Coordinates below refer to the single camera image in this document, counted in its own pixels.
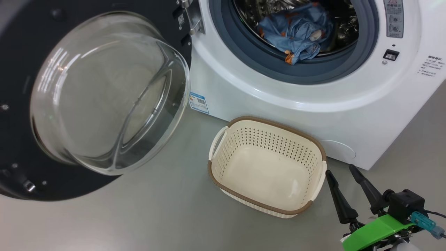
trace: laundry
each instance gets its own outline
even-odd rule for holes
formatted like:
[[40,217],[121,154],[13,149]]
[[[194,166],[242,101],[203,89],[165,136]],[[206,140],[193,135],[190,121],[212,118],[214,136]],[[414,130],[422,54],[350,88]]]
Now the laundry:
[[272,13],[259,22],[258,29],[261,37],[286,53],[285,61],[294,65],[299,60],[313,59],[330,45],[327,38],[333,23],[324,8],[314,2]]

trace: door hinge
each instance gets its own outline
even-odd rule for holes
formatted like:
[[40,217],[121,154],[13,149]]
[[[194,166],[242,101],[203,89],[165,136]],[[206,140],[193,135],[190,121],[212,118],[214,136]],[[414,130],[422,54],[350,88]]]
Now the door hinge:
[[180,0],[179,2],[181,2],[181,6],[186,10],[186,14],[189,19],[189,34],[195,35],[197,32],[206,34],[204,30],[203,17],[201,15],[200,3],[198,0]]

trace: blue cloth with orange pattern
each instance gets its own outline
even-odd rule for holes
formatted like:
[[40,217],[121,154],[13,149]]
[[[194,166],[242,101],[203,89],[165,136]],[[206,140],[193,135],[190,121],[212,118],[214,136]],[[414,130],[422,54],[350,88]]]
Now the blue cloth with orange pattern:
[[292,65],[314,58],[321,46],[328,48],[332,29],[333,23],[318,2],[273,13],[258,25],[260,35],[285,52],[285,61]]

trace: empty basket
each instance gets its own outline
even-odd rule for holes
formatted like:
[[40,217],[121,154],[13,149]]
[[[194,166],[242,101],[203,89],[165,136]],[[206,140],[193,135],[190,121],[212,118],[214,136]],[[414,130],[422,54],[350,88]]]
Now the empty basket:
[[313,137],[255,117],[231,121],[209,151],[209,175],[223,193],[281,218],[311,206],[326,169],[325,151]]

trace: gray floor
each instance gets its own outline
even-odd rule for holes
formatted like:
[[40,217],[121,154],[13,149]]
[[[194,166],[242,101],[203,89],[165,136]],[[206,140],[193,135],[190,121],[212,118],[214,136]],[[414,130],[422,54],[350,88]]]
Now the gray floor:
[[[442,85],[375,167],[364,172],[380,190],[409,188],[426,208],[446,213],[446,85]],[[206,170],[214,135],[226,122],[187,110],[179,129],[147,166],[81,198],[62,202],[0,197],[0,248],[8,251],[333,250],[348,226],[338,222],[324,184],[313,206],[292,219],[253,210],[219,191]],[[369,204],[347,165],[329,160],[351,206],[367,222]],[[446,227],[446,219],[433,217]],[[421,250],[446,240],[422,232]]]

